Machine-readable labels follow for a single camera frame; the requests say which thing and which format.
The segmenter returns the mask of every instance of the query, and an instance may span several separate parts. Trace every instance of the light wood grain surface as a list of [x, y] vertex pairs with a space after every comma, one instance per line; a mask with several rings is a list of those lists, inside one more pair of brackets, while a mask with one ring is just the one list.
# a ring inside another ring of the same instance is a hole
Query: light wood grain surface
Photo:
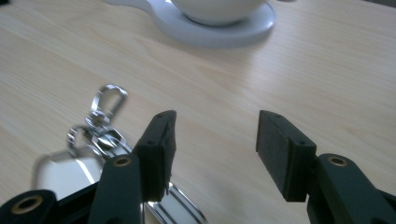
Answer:
[[261, 109], [396, 194], [396, 8], [270, 4], [274, 30], [240, 49], [176, 42], [146, 12], [102, 0], [0, 7], [0, 203], [31, 187], [40, 155], [66, 149], [107, 83], [130, 93], [114, 126], [132, 146], [155, 114], [177, 111], [172, 180], [210, 223], [308, 223], [255, 152]]

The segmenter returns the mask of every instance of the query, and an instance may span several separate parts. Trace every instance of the metal keychain clasp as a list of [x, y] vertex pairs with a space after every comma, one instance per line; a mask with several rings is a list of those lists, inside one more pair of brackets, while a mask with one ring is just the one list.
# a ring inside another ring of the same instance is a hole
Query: metal keychain clasp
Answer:
[[122, 134], [109, 126], [102, 128], [99, 133], [97, 129], [88, 126], [73, 127], [67, 134], [67, 145], [75, 157], [78, 156], [78, 151], [84, 147], [90, 148], [105, 160], [132, 152]]
[[[108, 111], [104, 111], [104, 108], [107, 107], [106, 104], [115, 96], [118, 96], [118, 99], [114, 105]], [[127, 96], [128, 93], [123, 88], [112, 84], [105, 85], [94, 96], [90, 114], [85, 118], [85, 121], [93, 128], [110, 126], [111, 120], [120, 110]]]

